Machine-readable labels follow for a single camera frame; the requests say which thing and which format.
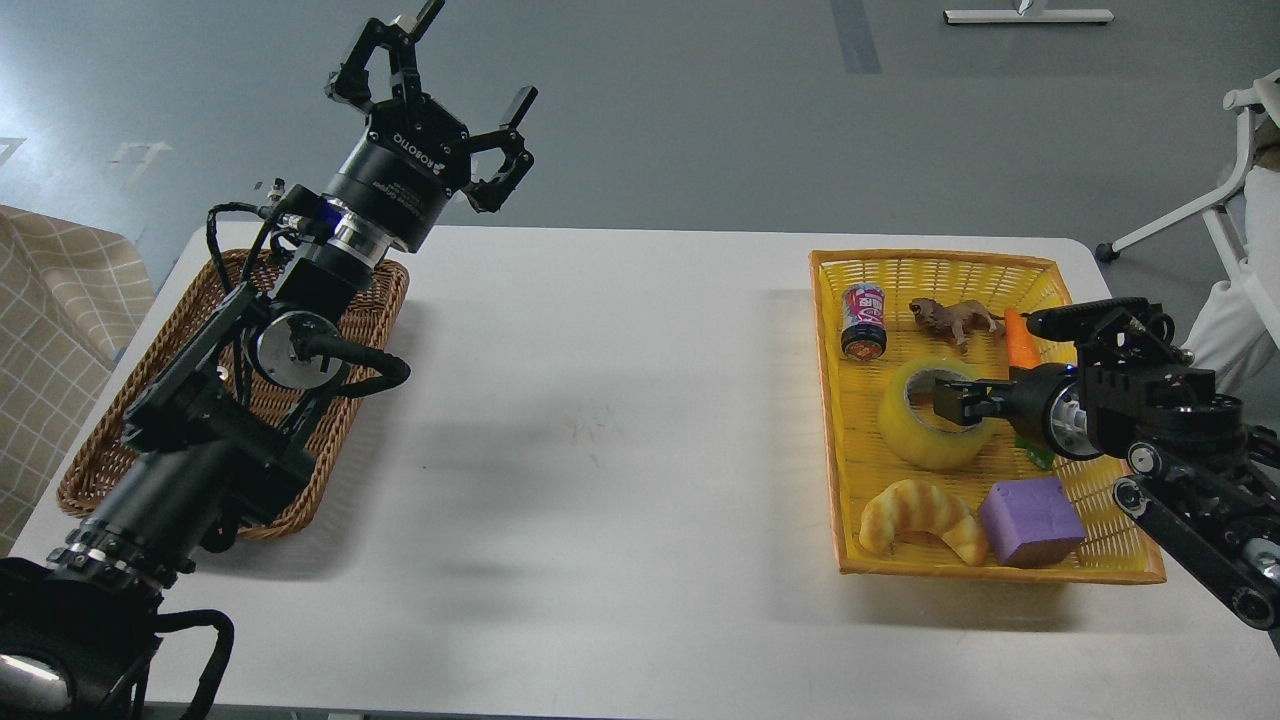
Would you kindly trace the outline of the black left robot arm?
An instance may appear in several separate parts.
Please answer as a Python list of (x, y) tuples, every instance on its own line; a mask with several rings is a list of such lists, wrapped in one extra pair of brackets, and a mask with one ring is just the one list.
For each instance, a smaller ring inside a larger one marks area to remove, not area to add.
[(238, 278), (206, 219), (223, 300), (125, 410), (131, 469), (44, 564), (3, 561), (3, 716), (138, 719), (165, 634), (209, 628), (214, 647), (184, 717), (205, 719), (230, 662), (233, 621), (211, 609), (163, 612), (164, 591), (202, 548), (274, 521), (308, 487), (308, 442), (337, 400), (403, 384), (402, 359), (346, 338), (340, 319), (390, 249), (416, 252), (444, 206), (497, 211), (534, 164), (521, 88), (497, 129), (472, 135), (421, 83), (416, 47), (443, 3), (410, 26), (370, 19), (326, 82), (364, 115), (329, 186), (282, 191)]

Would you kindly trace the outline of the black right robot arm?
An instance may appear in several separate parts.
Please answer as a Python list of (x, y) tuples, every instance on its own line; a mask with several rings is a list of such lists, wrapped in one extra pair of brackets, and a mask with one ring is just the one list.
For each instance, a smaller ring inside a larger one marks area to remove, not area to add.
[(1172, 322), (1146, 299), (1029, 314), (1038, 338), (1069, 342), (1073, 364), (1007, 380), (937, 380), (934, 413), (963, 427), (1007, 421), (1060, 457), (1110, 456), (1130, 468), (1114, 502), (1248, 626), (1276, 632), (1277, 437), (1247, 425), (1239, 398), (1175, 346)]

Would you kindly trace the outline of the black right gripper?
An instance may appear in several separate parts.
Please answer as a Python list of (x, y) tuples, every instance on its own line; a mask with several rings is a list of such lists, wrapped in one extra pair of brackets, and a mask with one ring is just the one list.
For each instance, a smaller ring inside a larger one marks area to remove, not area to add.
[(934, 415), (960, 427), (1009, 421), (1033, 446), (1073, 461), (1103, 454), (1088, 434), (1074, 365), (1014, 368), (1010, 380), (1012, 386), (934, 386)]

